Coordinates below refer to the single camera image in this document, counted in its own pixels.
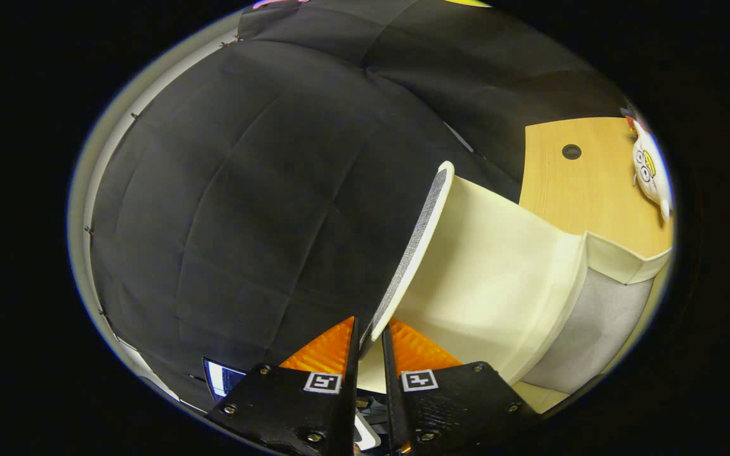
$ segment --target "plush toy eye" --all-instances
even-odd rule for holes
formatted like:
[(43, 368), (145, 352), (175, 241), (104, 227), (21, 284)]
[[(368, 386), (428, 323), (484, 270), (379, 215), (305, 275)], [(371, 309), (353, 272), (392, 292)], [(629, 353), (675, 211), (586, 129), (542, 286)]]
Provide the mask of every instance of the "plush toy eye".
[(650, 173), (649, 168), (641, 167), (641, 179), (643, 179), (644, 182), (649, 182), (651, 177), (652, 173)]

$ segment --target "orange gripper pad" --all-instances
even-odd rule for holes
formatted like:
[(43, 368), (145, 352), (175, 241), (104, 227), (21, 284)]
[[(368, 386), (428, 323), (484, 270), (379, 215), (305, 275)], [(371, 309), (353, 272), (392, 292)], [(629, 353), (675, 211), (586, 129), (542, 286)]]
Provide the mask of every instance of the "orange gripper pad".
[(345, 378), (353, 328), (354, 318), (349, 317), (296, 351), (288, 360), (281, 363), (281, 367), (298, 371), (341, 374)]
[(389, 326), (390, 335), (394, 338), (397, 376), (401, 376), (404, 371), (435, 370), (461, 365), (461, 361), (407, 324), (391, 318)]

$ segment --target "black cloth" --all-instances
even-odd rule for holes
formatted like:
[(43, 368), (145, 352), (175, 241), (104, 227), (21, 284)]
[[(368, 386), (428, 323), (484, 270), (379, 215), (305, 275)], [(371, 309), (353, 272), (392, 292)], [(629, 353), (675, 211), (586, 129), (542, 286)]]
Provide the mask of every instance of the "black cloth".
[[(238, 34), (143, 110), (96, 195), (101, 305), (177, 393), (203, 356), (278, 364), (350, 315), (367, 324), (441, 162), (517, 202), (525, 126), (625, 106), (496, 9), (273, 3)], [(201, 386), (183, 398), (205, 406)]]

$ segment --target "table surface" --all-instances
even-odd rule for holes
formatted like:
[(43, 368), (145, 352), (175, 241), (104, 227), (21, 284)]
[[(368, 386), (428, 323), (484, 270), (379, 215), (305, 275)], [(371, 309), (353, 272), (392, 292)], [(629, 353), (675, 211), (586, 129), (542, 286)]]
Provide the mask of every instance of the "table surface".
[[(576, 118), (525, 128), (520, 205), (562, 231), (591, 231), (642, 257), (672, 247), (672, 219), (632, 185), (635, 136), (624, 118)], [(562, 148), (575, 144), (575, 160)]]

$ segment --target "stuffed toy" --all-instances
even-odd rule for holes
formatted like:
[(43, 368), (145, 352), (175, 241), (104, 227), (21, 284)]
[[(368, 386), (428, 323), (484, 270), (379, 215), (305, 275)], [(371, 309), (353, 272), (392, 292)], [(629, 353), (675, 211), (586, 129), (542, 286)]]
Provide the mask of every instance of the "stuffed toy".
[(663, 164), (663, 157), (651, 133), (631, 116), (625, 116), (629, 129), (638, 135), (632, 145), (632, 163), (635, 165), (635, 174), (632, 176), (632, 185), (635, 182), (647, 198), (653, 200), (661, 208), (661, 217), (664, 222), (669, 220), (672, 213), (672, 191), (669, 186), (669, 175)]

